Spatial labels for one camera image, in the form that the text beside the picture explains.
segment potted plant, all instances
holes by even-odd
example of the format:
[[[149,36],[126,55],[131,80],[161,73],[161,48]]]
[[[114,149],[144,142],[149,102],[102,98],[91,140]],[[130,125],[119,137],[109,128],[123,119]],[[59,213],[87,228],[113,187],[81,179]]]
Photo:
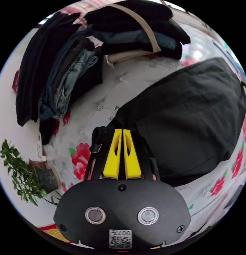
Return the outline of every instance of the potted plant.
[[[47,194],[59,188],[60,181],[54,170],[31,166],[7,140],[3,142],[0,153],[4,166],[8,167],[8,174],[12,173],[14,189],[17,190],[21,200],[38,206],[37,198],[44,199]]]

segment yellow plastic part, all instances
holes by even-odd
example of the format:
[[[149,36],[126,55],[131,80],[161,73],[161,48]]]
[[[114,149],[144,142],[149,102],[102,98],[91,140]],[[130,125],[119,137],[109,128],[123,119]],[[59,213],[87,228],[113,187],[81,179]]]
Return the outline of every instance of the yellow plastic part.
[[[109,149],[108,157],[103,170],[105,178],[118,179],[120,151],[121,151],[122,129],[115,129]]]
[[[140,178],[141,168],[134,148],[131,131],[123,129],[126,179]]]

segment black screw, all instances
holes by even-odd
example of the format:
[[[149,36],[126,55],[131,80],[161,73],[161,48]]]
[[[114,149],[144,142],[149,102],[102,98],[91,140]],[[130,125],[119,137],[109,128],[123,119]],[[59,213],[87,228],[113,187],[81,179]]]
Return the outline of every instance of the black screw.
[[[177,232],[178,232],[178,233],[181,233],[181,232],[184,231],[184,229],[185,229],[185,226],[181,225],[181,226],[179,226],[179,227],[177,228]]]
[[[126,190],[126,186],[125,186],[124,184],[120,184],[120,185],[118,186],[118,190],[119,190],[119,191],[125,191],[125,190]]]
[[[61,231],[66,231],[66,226],[63,225],[63,224],[60,224],[59,228],[60,228]]]

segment beige strap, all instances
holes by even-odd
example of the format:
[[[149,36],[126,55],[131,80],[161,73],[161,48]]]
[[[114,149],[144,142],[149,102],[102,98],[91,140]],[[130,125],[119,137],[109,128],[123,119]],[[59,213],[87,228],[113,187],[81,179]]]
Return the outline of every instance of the beige strap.
[[[129,14],[132,18],[134,18],[142,26],[142,28],[146,32],[146,34],[147,34],[147,36],[148,36],[148,38],[150,40],[150,43],[152,45],[153,53],[161,51],[161,49],[160,49],[160,47],[159,47],[159,45],[157,43],[156,37],[154,35],[154,32],[150,28],[148,23],[145,21],[145,19],[143,19],[140,15],[138,15],[134,11],[132,11],[132,10],[130,10],[130,9],[124,7],[124,6],[121,6],[121,5],[117,5],[117,4],[112,3],[112,4],[106,5],[106,6],[111,6],[111,7],[117,8],[117,9],[119,9],[119,10]]]
[[[145,56],[145,55],[150,55],[150,54],[152,54],[152,52],[145,51],[145,50],[130,50],[130,51],[125,51],[125,52],[108,55],[108,61],[111,64],[120,63],[120,62],[126,61],[128,59],[141,57],[141,56]]]

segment qr code label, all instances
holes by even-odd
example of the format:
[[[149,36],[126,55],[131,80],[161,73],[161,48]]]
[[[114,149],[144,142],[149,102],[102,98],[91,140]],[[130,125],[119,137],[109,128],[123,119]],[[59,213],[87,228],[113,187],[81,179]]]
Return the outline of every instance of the qr code label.
[[[110,229],[109,248],[131,249],[132,248],[132,231]]]

